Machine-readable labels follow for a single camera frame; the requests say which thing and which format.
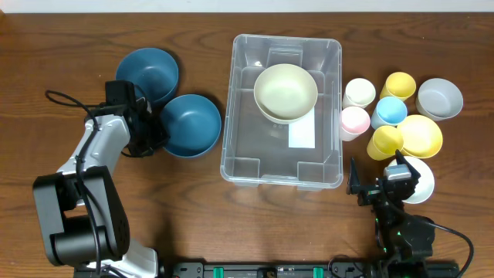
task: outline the light blue cup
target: light blue cup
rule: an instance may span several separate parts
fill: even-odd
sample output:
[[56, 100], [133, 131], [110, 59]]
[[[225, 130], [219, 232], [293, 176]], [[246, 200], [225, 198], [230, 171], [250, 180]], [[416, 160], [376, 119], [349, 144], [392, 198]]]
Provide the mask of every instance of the light blue cup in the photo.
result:
[[222, 132], [218, 108], [196, 94], [175, 97], [164, 106], [160, 117], [170, 134], [164, 149], [180, 158], [196, 158], [207, 153]]
[[161, 49], [138, 49], [122, 59], [115, 79], [132, 82], [137, 98], [146, 97], [152, 107], [160, 107], [175, 95], [178, 65]]
[[370, 125], [378, 129], [384, 125], [396, 127], [408, 114], [407, 106], [396, 97], [384, 97], [377, 103], [372, 113]]

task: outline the plastic bin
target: plastic bin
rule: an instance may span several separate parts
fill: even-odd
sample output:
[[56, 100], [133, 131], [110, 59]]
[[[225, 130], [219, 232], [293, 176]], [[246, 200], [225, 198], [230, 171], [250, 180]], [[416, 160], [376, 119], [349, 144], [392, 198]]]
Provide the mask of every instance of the plastic bin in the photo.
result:
[[[315, 148], [288, 145], [289, 125], [274, 124], [255, 105], [254, 83], [266, 68], [290, 63], [315, 79]], [[336, 188], [343, 180], [339, 136], [341, 44], [334, 39], [240, 35], [233, 42], [220, 172], [236, 185]]]

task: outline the white paper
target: white paper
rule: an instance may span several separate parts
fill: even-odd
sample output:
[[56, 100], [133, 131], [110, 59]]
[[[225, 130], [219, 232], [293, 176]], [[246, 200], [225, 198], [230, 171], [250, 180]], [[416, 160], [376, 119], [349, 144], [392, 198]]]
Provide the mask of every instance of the white paper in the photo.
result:
[[297, 122], [288, 125], [288, 147], [316, 147], [314, 108]]

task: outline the pink cup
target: pink cup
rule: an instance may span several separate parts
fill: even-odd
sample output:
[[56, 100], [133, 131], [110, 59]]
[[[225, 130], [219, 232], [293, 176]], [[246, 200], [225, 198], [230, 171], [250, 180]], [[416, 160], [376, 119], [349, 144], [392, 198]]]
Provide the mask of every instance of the pink cup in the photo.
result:
[[367, 111], [360, 107], [347, 107], [340, 115], [340, 139], [352, 141], [364, 133], [371, 125]]

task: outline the dark blue bowl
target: dark blue bowl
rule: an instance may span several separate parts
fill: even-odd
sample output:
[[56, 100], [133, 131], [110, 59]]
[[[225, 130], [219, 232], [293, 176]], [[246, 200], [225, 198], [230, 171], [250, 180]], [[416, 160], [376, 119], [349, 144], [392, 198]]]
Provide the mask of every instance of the dark blue bowl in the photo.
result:
[[164, 149], [180, 158], [196, 158], [207, 153], [222, 131], [218, 108], [195, 94], [174, 98], [164, 106], [160, 117], [170, 134]]
[[127, 80], [136, 87], [136, 97], [146, 97], [152, 107], [170, 101], [178, 86], [178, 65], [161, 49], [138, 49], [122, 59], [116, 80]]

